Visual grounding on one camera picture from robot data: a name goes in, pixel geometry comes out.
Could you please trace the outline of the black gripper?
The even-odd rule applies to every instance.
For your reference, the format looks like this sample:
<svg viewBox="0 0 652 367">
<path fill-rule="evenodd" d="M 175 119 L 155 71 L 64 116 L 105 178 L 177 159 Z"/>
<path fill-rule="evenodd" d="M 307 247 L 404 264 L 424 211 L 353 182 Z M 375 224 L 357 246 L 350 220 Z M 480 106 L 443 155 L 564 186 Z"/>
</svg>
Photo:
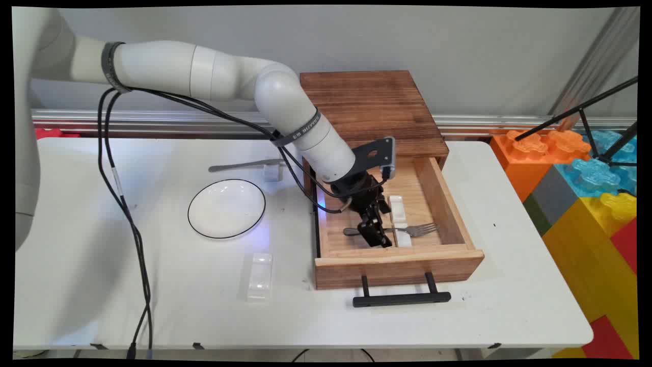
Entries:
<svg viewBox="0 0 652 367">
<path fill-rule="evenodd" d="M 384 197 L 383 185 L 386 181 L 385 177 L 379 182 L 372 174 L 361 172 L 331 184 L 332 192 L 339 198 L 344 201 L 351 198 L 349 208 L 363 218 L 358 224 L 358 232 L 370 247 L 393 246 L 393 242 L 382 228 L 383 215 L 390 213 L 389 204 Z"/>
</svg>

